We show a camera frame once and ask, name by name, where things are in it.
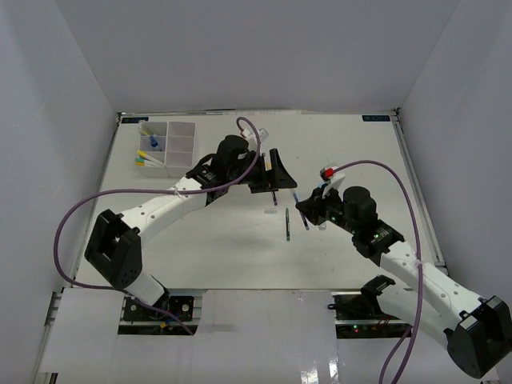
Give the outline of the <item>green highlighter pen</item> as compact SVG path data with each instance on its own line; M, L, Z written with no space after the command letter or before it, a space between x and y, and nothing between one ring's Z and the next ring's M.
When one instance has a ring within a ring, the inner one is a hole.
M285 209L285 226L286 226L286 241L290 241L290 210L289 207Z

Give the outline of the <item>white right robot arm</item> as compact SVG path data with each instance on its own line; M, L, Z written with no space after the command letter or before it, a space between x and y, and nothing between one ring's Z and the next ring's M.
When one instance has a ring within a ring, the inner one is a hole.
M418 260L412 245L378 217L377 203L367 189L355 186L339 193L319 187L296 207L315 226L330 222L351 234L356 251L387 272L361 289L367 317L389 314L411 324L475 379L510 354L508 305L496 295L476 294L435 265Z

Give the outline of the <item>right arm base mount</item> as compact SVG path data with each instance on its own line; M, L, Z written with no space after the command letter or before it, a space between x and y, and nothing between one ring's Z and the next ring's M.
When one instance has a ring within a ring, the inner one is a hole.
M377 299L393 279L378 275L360 290L332 293L327 308L334 312L337 339L400 338L410 326L382 311Z

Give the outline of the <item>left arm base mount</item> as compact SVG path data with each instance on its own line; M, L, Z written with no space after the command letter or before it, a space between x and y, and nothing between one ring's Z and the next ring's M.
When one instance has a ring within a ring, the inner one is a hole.
M160 310L126 297L118 325L120 335L192 336L198 327L196 300L190 295L173 295L159 304Z

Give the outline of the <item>white marker yellow cap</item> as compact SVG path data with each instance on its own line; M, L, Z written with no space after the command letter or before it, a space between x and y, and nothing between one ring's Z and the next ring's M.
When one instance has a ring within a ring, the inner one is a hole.
M137 151L137 155L140 157L140 158L144 158L145 160L149 161L149 162L154 162L156 164L160 164L162 165L162 162L158 159L156 159L155 157L149 155L147 152L144 152L144 151L141 151L141 150L138 150Z

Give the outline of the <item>white marker orange cap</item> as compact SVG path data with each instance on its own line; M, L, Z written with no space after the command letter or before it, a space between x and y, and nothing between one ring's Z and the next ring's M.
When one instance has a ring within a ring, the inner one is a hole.
M152 161L144 159L144 158L136 158L134 160L134 162L137 166L162 167L162 165L159 165L155 162L152 162Z

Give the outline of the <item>thin yellow highlighter pen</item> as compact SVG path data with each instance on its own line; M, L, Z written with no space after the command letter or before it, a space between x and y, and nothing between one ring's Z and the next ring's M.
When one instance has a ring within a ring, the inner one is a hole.
M154 132L148 127L146 121L141 121L138 124L138 132L144 136L153 136Z

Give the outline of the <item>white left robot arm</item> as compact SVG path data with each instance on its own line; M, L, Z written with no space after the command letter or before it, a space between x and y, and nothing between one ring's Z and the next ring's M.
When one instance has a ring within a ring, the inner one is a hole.
M276 149L270 162L256 151L256 141L226 136L215 153L208 154L175 185L176 194L164 194L116 214L104 210L97 217L85 258L115 290L142 302L150 318L160 319L169 309L164 286L145 272L142 248L165 228L226 194L223 185L247 185L251 193L293 189L297 183L286 171Z

